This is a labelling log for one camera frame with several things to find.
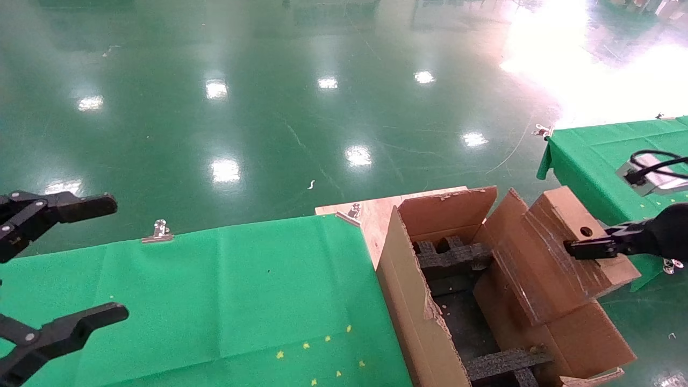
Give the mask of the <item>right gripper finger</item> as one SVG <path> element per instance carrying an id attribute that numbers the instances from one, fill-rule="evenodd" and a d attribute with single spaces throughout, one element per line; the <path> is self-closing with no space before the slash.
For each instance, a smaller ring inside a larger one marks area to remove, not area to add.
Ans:
<path id="1" fill-rule="evenodd" d="M 597 239 L 564 242 L 565 251 L 575 260 L 613 259 L 628 250 L 629 245 L 629 237 L 613 235 Z"/>
<path id="2" fill-rule="evenodd" d="M 605 233 L 613 238 L 639 238 L 646 232 L 649 221 L 626 222 L 615 226 L 609 226 Z"/>

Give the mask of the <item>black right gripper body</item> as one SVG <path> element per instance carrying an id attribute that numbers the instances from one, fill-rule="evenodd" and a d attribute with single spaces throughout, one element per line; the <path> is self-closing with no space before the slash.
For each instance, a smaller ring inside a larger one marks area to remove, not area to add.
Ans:
<path id="1" fill-rule="evenodd" d="M 649 253 L 668 260 L 687 258 L 687 204 L 674 203 L 655 218 L 628 228 L 626 255 Z"/>

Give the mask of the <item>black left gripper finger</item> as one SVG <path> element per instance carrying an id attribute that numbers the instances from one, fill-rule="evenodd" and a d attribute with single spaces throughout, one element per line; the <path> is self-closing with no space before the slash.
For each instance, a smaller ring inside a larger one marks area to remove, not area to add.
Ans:
<path id="1" fill-rule="evenodd" d="M 2 314 L 2 339 L 15 347 L 2 357 L 1 385 L 24 385 L 48 362 L 82 350 L 95 330 L 125 321 L 129 316 L 125 306 L 108 302 L 54 319 L 36 329 Z"/>
<path id="2" fill-rule="evenodd" d="M 64 191 L 39 195 L 13 191 L 1 196 L 1 263 L 10 262 L 57 224 L 69 224 L 116 213 L 108 193 L 77 197 Z"/>

